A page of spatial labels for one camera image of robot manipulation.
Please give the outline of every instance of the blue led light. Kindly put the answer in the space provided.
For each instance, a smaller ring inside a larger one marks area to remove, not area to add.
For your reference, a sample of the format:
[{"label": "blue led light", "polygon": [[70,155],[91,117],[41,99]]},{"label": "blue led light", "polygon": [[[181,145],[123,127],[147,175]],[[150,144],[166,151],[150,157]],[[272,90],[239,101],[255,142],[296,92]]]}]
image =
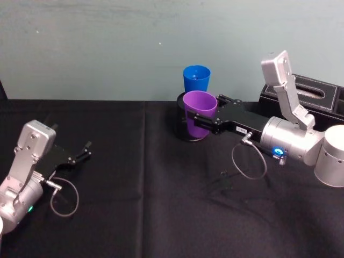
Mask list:
[{"label": "blue led light", "polygon": [[273,152],[279,156],[283,155],[284,151],[281,148],[274,148]]}]

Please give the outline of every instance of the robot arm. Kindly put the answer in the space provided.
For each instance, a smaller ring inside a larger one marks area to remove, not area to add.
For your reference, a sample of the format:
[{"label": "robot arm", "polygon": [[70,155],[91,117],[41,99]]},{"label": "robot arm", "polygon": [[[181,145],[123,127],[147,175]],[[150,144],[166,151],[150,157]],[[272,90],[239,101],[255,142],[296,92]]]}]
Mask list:
[{"label": "robot arm", "polygon": [[3,232],[12,231],[43,194],[44,180],[34,173],[37,162],[51,149],[56,132],[34,120],[24,125],[10,172],[0,185]]},{"label": "robot arm", "polygon": [[60,165],[74,167],[90,157],[88,142],[79,155],[70,155],[53,145],[56,132],[33,120],[24,125],[15,147],[11,169],[0,185],[0,220],[3,233],[11,232],[43,194],[42,183],[54,188],[53,196],[62,187],[50,179]]},{"label": "robot arm", "polygon": [[313,129],[314,116],[299,103],[295,80],[291,75],[288,54],[283,51],[262,61],[267,85],[277,92],[282,115],[266,118],[245,110],[241,101],[223,95],[217,97],[219,106],[214,118],[188,112],[195,125],[220,134],[225,131],[243,135],[242,143],[250,140],[260,143],[260,150],[283,160],[290,157],[314,166],[316,177],[333,187],[344,187],[344,125],[329,128],[326,132]]}]

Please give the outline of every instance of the cable connector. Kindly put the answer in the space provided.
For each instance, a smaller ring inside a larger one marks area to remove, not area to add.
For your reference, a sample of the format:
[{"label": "cable connector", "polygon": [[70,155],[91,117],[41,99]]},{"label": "cable connector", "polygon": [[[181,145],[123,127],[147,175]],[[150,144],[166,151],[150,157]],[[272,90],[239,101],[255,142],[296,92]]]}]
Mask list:
[{"label": "cable connector", "polygon": [[241,143],[244,145],[252,146],[253,143],[250,141],[250,138],[252,137],[252,132],[247,133],[242,139]]},{"label": "cable connector", "polygon": [[50,181],[50,180],[45,180],[44,181],[47,185],[49,185],[50,187],[54,188],[54,192],[53,192],[53,196],[57,194],[58,191],[61,191],[62,189],[62,186],[54,183],[53,181]]}]

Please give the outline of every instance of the tissue box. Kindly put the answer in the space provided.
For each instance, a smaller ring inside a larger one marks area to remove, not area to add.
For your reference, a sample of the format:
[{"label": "tissue box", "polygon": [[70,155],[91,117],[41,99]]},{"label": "tissue box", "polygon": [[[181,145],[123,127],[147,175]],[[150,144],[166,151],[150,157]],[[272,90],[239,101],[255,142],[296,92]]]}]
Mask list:
[{"label": "tissue box", "polygon": [[[314,115],[317,131],[344,124],[344,88],[338,85],[296,75],[300,104]],[[259,98],[258,113],[283,118],[274,87],[265,85]]]}]

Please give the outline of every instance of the black table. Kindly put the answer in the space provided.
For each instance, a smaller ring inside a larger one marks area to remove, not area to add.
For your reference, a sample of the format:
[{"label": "black table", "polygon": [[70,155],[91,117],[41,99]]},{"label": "black table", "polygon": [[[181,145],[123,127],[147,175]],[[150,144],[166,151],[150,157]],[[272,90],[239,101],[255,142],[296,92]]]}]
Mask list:
[{"label": "black table", "polygon": [[[188,143],[173,133],[173,102],[2,101],[2,180],[22,126],[59,124],[56,143],[92,159],[73,179],[80,207],[69,219],[49,207],[50,190],[10,234],[2,257],[344,257],[344,196],[312,168],[267,158],[268,176],[234,169],[240,137]],[[242,147],[241,166],[262,165]]]}]

